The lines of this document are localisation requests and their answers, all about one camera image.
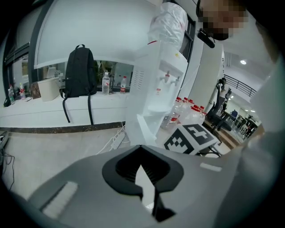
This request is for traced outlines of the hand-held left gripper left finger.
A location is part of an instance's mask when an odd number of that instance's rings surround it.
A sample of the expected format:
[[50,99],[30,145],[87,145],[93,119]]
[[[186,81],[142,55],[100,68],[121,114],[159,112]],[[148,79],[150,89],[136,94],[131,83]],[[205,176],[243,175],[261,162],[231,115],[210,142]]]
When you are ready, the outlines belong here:
[[123,195],[103,178],[104,164],[129,147],[80,159],[38,187],[27,214],[40,226],[153,226],[138,196]]

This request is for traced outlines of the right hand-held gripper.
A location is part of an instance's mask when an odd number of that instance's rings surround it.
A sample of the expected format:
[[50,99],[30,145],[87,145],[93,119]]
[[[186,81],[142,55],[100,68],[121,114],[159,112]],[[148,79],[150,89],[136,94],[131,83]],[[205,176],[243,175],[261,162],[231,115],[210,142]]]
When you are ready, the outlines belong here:
[[196,155],[201,150],[215,145],[218,138],[200,124],[178,124],[163,142],[166,150]]

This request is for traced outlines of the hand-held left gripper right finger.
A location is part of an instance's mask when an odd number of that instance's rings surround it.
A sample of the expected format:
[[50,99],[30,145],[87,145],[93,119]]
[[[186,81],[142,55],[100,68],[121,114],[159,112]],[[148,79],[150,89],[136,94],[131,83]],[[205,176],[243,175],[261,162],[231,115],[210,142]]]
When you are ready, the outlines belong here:
[[166,184],[175,183],[171,191],[159,192],[154,207],[157,218],[147,228],[229,228],[235,224],[230,192],[234,182],[240,150],[234,149],[221,158],[185,155],[152,146],[142,146],[156,152],[171,165],[180,165],[184,174],[179,178],[172,169]]

